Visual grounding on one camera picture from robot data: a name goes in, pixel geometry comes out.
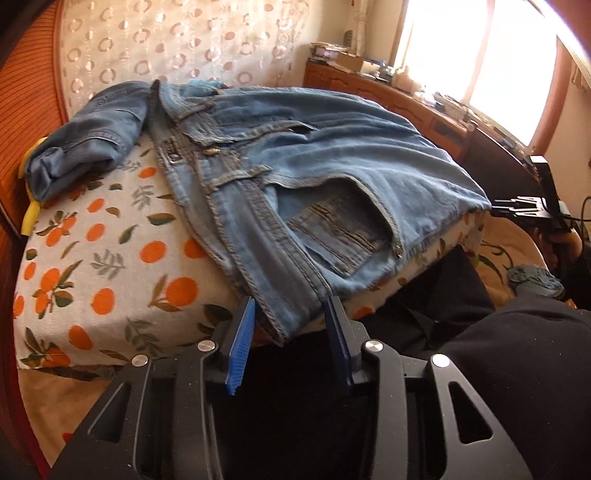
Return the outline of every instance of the white curtain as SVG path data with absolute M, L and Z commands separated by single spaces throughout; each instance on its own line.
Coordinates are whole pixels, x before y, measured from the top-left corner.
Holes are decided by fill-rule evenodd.
M 126 80 L 284 85 L 307 0 L 64 0 L 68 114 Z

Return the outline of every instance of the jeans back pocket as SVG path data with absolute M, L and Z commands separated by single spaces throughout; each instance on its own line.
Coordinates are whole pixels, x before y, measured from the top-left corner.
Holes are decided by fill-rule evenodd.
M 312 203 L 287 225 L 313 257 L 342 277 L 354 274 L 391 236 L 372 202 L 349 189 Z

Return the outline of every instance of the person's leg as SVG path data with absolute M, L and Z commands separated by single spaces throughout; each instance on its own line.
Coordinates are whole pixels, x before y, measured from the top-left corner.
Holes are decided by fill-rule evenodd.
M 534 479 L 591 478 L 591 312 L 517 298 L 441 351 L 497 416 Z

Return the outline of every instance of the orange headboard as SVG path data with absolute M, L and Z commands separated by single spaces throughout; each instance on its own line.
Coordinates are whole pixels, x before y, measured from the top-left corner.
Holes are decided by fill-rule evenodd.
M 25 245 L 19 232 L 29 202 L 17 171 L 23 154 L 66 121 L 54 77 L 60 3 L 31 23 L 47 3 L 29 2 L 22 15 L 0 32 L 2 48 L 14 46 L 9 55 L 0 52 L 0 428 L 23 459 L 30 459 L 33 451 L 27 442 L 27 432 L 29 437 L 32 432 L 18 420 L 24 410 L 14 359 L 12 304 Z
M 33 23 L 0 69 L 0 202 L 18 230 L 28 206 L 17 180 L 22 155 L 66 121 L 54 74 L 58 8 Z

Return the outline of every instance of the yellow object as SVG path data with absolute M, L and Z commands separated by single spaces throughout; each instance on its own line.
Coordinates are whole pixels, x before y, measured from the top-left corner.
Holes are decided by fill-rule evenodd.
M 18 178 L 24 178 L 25 176 L 25 167 L 27 166 L 27 161 L 29 157 L 33 153 L 33 151 L 41 145 L 45 141 L 47 137 L 43 137 L 42 139 L 38 140 L 27 152 L 22 156 L 21 165 L 18 167 Z M 22 219 L 22 226 L 21 226 L 21 235 L 30 236 L 33 232 L 33 226 L 35 226 L 35 222 L 37 221 L 37 217 L 39 216 L 39 212 L 41 211 L 41 204 L 33 198 L 33 194 L 29 189 L 29 185 L 26 184 L 25 187 L 27 189 L 27 195 L 29 197 L 29 208 L 25 213 L 24 218 Z

